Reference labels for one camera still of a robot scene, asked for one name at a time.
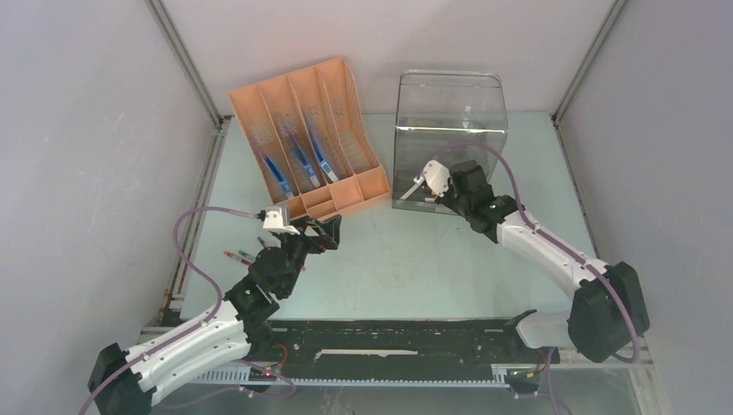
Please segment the blue folder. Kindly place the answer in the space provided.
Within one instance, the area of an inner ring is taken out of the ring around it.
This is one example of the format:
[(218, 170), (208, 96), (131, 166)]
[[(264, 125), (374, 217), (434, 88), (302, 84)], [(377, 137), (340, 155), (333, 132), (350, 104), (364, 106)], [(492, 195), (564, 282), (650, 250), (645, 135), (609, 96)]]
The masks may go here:
[(286, 199), (293, 198), (294, 193), (287, 179), (285, 178), (284, 174), (280, 171), (277, 165), (267, 155), (263, 154), (262, 152), (258, 152), (258, 155), (265, 163), (265, 166), (270, 171), (271, 175), (274, 177), (275, 181), (277, 182), (278, 187), (280, 187), (285, 198)]
[(305, 123), (306, 123), (311, 145), (313, 147), (313, 151), (316, 156), (316, 160), (318, 162), (319, 167), (321, 168), (322, 172), (327, 177), (329, 182), (331, 183), (338, 182), (339, 177), (335, 173), (335, 171), (331, 168), (330, 163), (328, 159), (326, 158), (326, 155), (322, 148), (322, 144), (320, 143), (320, 139), (316, 134), (316, 128), (312, 125), (312, 123), (310, 122), (308, 118), (305, 119)]
[(303, 168), (303, 171), (305, 175), (309, 178), (309, 181), (311, 182), (313, 188), (320, 188), (321, 184), (316, 176), (316, 172), (310, 163), (310, 160), (308, 159), (307, 155), (305, 154), (303, 148), (299, 144), (298, 140), (293, 134), (289, 134), (290, 137), (290, 148), (293, 155), (296, 157), (297, 161), (300, 163), (300, 165)]

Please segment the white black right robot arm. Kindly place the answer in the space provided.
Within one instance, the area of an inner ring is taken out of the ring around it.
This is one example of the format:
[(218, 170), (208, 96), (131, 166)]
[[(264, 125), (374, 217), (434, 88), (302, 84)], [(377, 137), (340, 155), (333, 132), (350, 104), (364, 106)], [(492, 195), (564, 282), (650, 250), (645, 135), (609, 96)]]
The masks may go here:
[(529, 311), (502, 339), (504, 353), (525, 361), (537, 348), (574, 347), (585, 358), (603, 362), (631, 345), (632, 361), (650, 319), (637, 271), (609, 265), (568, 245), (540, 225), (509, 195), (496, 195), (482, 167), (473, 160), (447, 168), (437, 160), (422, 170), (436, 202), (463, 217), (471, 229), (538, 267), (571, 301), (567, 312)]

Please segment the grey transparent drawer unit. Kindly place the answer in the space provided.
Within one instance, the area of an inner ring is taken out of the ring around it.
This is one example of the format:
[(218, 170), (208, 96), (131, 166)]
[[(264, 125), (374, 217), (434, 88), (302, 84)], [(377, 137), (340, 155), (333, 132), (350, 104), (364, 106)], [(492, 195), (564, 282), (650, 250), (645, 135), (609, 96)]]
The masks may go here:
[(410, 69), (401, 74), (395, 118), (392, 207), (450, 214), (424, 189), (424, 201), (398, 198), (431, 158), (451, 167), (474, 160), (491, 176), (503, 151), (508, 116), (499, 75), (476, 71)]

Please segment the white marker green cap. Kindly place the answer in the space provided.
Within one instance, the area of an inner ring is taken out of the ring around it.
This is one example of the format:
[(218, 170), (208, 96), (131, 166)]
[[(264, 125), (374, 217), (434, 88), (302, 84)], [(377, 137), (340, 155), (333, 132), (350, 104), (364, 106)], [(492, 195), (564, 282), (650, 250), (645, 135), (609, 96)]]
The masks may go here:
[(398, 199), (400, 201), (424, 201), (424, 197), (424, 183), (413, 182)]

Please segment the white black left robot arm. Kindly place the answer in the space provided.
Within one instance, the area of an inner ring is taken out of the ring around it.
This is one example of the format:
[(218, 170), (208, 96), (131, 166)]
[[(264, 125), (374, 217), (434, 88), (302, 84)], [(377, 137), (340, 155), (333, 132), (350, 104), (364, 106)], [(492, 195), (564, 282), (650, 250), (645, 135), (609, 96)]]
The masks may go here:
[(136, 346), (123, 349), (113, 343), (102, 349), (81, 413), (94, 405), (101, 414), (148, 414), (174, 390), (211, 369), (270, 355), (269, 317), (279, 301), (292, 295), (306, 258), (338, 248), (342, 217), (292, 220), (288, 208), (276, 206), (255, 214), (227, 213), (260, 221), (279, 246), (263, 248), (230, 290), (213, 284), (215, 302), (198, 316)]

